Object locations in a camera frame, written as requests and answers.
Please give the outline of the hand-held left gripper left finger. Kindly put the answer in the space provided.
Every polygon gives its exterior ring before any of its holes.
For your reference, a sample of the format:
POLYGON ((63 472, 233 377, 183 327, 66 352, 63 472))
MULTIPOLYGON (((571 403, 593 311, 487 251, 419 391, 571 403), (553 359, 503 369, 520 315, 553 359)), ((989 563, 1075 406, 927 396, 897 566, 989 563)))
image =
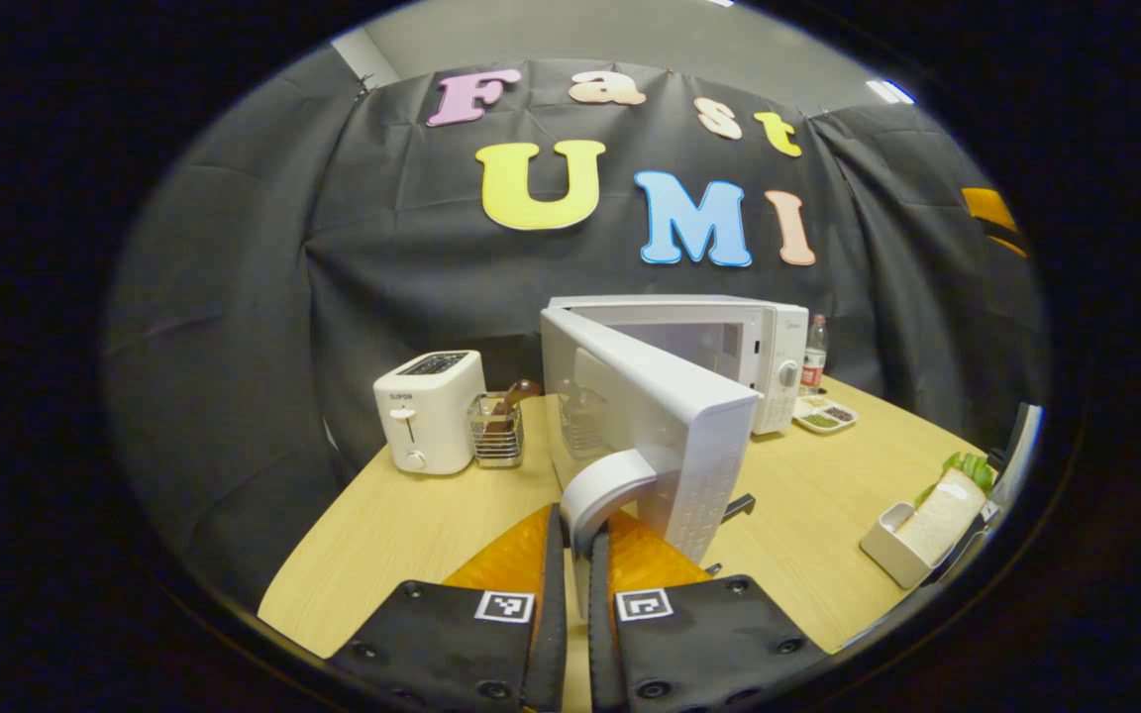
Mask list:
POLYGON ((329 661, 415 712, 558 712, 566 608, 561 515, 539 507, 447 578, 399 582, 329 661))

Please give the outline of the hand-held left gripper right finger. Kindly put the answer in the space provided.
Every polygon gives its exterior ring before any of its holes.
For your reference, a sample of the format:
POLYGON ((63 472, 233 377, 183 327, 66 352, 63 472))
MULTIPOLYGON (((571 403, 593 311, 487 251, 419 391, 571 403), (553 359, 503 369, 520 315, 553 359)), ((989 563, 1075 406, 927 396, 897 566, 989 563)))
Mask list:
POLYGON ((636 516, 590 542, 596 712, 739 712, 801 684, 827 653, 748 576, 717 578, 636 516))

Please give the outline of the white microwave oven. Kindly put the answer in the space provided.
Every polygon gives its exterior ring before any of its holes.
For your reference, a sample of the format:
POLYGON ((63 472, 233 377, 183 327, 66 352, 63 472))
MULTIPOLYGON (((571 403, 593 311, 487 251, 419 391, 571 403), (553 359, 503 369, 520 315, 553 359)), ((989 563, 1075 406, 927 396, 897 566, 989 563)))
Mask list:
POLYGON ((788 428, 807 329, 806 307, 734 295, 563 295, 540 313, 580 617, 590 542, 621 507, 701 564, 748 439, 788 428))

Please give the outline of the lettuce sandwich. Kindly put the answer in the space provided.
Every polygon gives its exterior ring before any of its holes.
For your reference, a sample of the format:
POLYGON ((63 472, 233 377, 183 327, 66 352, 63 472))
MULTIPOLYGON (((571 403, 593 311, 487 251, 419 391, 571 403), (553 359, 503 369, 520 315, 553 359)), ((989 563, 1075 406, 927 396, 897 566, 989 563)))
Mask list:
POLYGON ((895 535, 926 565, 941 564, 982 513, 996 483, 987 457, 954 453, 942 464, 937 483, 920 493, 914 513, 895 535))

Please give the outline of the brown rounded item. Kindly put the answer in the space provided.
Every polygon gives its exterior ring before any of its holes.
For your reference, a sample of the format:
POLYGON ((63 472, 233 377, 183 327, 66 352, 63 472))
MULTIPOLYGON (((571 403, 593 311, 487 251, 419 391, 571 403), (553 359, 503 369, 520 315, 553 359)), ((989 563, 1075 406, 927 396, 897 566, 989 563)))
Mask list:
POLYGON ((535 380, 520 379, 510 384, 489 411, 489 423, 485 426, 484 434, 513 432, 516 418, 520 412, 520 403, 526 398, 540 396, 542 392, 543 384, 535 382, 535 380))

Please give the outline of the plastic bottle with red label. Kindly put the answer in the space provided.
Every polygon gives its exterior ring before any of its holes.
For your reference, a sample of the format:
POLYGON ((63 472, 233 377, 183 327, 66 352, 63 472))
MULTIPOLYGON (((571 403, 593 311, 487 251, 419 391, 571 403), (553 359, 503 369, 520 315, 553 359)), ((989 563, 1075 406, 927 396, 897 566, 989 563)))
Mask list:
POLYGON ((827 317, 815 313, 810 329, 807 330, 804 362, 800 382, 801 394, 820 392, 822 378, 828 356, 827 317))

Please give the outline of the white toaster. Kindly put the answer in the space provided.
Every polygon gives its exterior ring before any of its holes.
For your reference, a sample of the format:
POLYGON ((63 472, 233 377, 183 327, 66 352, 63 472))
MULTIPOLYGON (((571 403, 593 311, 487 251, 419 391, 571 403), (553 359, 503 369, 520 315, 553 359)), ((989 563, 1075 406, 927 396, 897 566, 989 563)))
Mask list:
POLYGON ((470 464, 469 410, 485 392, 480 353, 426 353, 372 388, 394 465, 408 473, 453 475, 470 464))

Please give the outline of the white divided dish of beans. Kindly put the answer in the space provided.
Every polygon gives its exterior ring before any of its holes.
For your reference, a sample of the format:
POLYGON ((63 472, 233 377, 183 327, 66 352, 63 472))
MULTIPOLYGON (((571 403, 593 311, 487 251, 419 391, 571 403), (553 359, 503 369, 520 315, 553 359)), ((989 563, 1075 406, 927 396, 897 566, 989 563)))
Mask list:
POLYGON ((830 400, 827 394, 802 394, 795 402, 793 421, 811 434, 842 432, 860 420, 855 410, 830 400))

